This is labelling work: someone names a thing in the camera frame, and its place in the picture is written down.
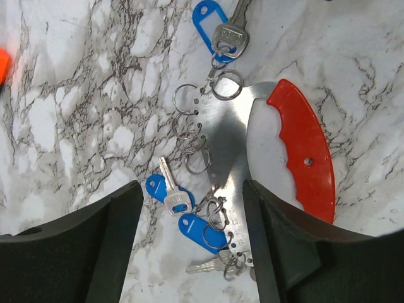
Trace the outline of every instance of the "marble surface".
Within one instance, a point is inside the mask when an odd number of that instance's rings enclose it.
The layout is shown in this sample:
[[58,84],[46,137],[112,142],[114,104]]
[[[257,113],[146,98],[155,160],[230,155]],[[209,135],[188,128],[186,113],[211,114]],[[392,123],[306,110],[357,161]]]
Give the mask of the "marble surface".
[[[210,69],[191,21],[197,3],[5,0],[0,47],[14,63],[0,96],[0,233],[144,182],[161,156],[180,185],[205,194],[207,176],[187,173],[170,131],[172,92]],[[235,7],[219,3],[228,16]],[[288,78],[303,91],[333,156],[335,224],[370,235],[404,226],[403,13],[400,0],[255,0],[251,43],[230,65],[247,85]],[[253,114],[250,141],[262,140],[249,147],[260,159],[252,176],[276,191],[268,174],[278,174],[279,195],[293,198],[278,116],[262,105]],[[259,302],[248,275],[187,275],[210,253],[145,196],[121,302]]]

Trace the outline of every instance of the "orange object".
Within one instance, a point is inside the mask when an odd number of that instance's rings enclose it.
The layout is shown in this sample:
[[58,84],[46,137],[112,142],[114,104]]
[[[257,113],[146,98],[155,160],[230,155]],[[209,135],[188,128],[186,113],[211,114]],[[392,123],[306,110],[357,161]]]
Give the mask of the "orange object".
[[6,79],[9,62],[10,56],[5,50],[0,49],[0,85],[3,84]]
[[296,199],[305,212],[333,223],[335,180],[333,163],[323,130],[300,90],[282,79],[266,102],[280,113],[279,137],[285,143],[296,184]]

